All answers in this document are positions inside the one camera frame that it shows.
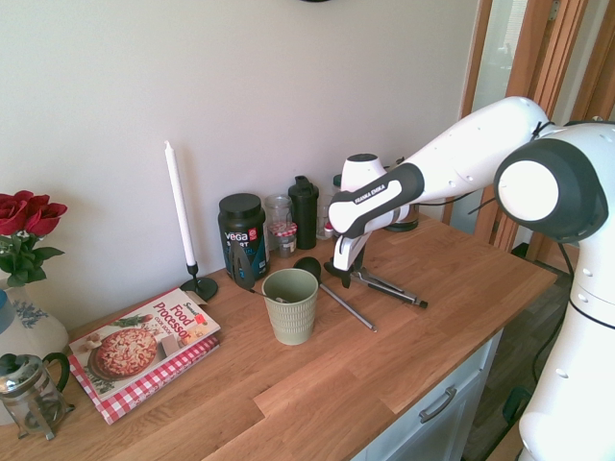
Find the white candle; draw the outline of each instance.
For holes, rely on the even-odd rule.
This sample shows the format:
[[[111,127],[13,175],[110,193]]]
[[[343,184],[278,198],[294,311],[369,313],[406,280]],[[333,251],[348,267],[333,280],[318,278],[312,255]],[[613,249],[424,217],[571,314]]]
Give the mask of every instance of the white candle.
[[[180,231],[182,232],[182,241],[184,242],[185,262],[188,266],[193,266],[196,264],[196,260],[194,259],[194,252],[192,251],[188,219],[185,215],[184,194],[182,193],[182,184],[180,183],[180,172],[177,169],[175,151],[169,144],[169,141],[164,141],[164,143],[166,144],[166,149],[164,149],[166,164],[169,167],[173,197],[175,198],[175,208],[177,209],[177,217],[180,220]]]

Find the glass carafe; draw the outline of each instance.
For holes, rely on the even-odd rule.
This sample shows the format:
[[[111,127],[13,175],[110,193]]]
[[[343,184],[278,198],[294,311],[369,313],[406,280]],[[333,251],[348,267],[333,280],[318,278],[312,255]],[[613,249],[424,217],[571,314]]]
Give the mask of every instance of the glass carafe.
[[[61,364],[58,384],[46,368],[53,360]],[[54,428],[74,408],[62,396],[68,374],[68,359],[63,353],[50,353],[42,360],[28,354],[0,357],[0,400],[19,426],[19,438],[35,433],[45,434],[47,440],[56,436]]]

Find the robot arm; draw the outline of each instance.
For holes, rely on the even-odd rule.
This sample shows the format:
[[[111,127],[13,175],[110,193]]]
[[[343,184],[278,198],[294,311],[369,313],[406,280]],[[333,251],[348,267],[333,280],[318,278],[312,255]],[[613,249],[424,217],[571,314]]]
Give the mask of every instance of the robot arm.
[[[348,158],[343,192],[329,208],[332,226],[343,236],[336,244],[335,268],[348,271],[370,233],[406,218],[409,205],[492,183],[502,161],[548,121],[531,100],[506,98],[463,118],[389,173],[376,156]]]
[[[578,242],[566,317],[521,420],[523,461],[615,459],[615,125],[548,126],[542,109],[507,98],[462,119],[390,173],[349,158],[330,219],[333,265],[348,271],[372,231],[409,204],[495,185],[503,211],[559,243]]]

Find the rose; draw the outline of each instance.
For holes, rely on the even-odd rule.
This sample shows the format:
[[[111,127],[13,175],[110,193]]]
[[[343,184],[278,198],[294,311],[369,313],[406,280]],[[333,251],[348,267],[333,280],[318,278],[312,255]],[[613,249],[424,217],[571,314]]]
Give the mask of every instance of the rose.
[[[28,202],[26,232],[34,235],[47,235],[56,228],[60,216],[66,213],[66,205],[47,204],[48,195],[37,195]]]
[[[26,231],[47,235],[56,228],[68,208],[49,204],[48,195],[22,190],[15,195],[0,194],[0,235]]]
[[[23,231],[28,219],[28,201],[34,195],[27,190],[15,195],[0,194],[0,235]]]
[[[50,204],[48,195],[35,196],[29,190],[0,194],[0,270],[11,274],[9,286],[46,279],[42,263],[63,252],[35,245],[56,228],[66,210]]]

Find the book cover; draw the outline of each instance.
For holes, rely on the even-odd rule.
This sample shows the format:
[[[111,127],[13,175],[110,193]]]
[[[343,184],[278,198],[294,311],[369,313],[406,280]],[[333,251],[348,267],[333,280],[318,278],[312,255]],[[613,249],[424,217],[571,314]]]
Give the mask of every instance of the book cover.
[[[91,383],[79,366],[74,355],[68,357],[70,371],[91,398],[96,410],[105,419],[108,425],[112,425],[129,411],[139,406],[146,399],[153,396],[177,376],[199,363],[210,353],[220,346],[218,338],[209,336],[203,341],[194,343],[185,348],[179,355],[171,358],[168,362],[152,370],[137,381],[129,384],[123,390],[113,394],[106,400],[99,400],[91,386]]]
[[[180,288],[70,343],[96,397],[105,400],[220,326]]]

